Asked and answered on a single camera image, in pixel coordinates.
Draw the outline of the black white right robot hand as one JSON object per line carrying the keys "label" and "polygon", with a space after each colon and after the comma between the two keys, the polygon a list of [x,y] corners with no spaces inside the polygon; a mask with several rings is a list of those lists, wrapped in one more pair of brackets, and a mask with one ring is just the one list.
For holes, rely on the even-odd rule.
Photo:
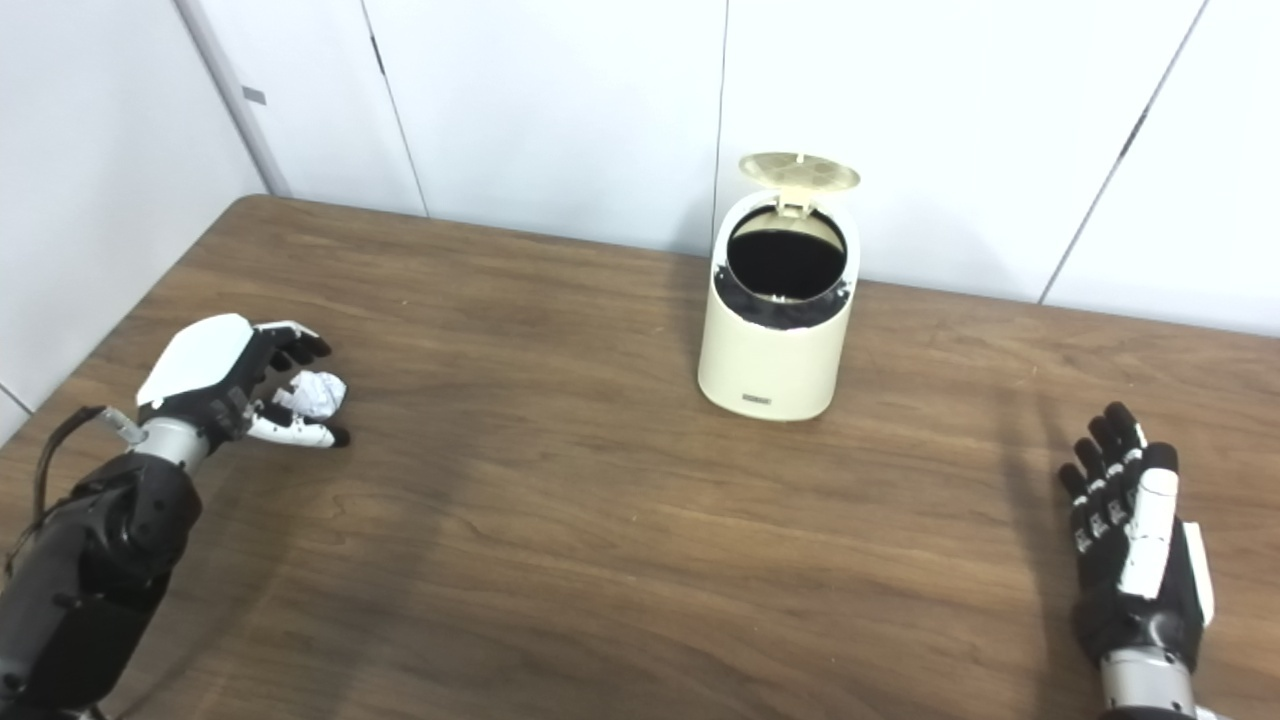
{"label": "black white right robot hand", "polygon": [[1179,514],[1178,451],[1149,439],[1119,401],[1087,429],[1059,469],[1076,560],[1075,638],[1096,664],[1151,647],[1194,670],[1216,597],[1201,527]]}

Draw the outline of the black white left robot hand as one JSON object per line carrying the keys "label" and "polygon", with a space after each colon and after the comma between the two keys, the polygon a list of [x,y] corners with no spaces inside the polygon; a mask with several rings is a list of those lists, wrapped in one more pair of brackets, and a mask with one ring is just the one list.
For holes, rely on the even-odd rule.
{"label": "black white left robot hand", "polygon": [[270,370],[288,372],[330,354],[329,343],[298,322],[253,324],[237,313],[198,320],[174,334],[140,387],[143,437],[131,450],[179,462],[244,437],[344,448],[348,430],[253,396]]}

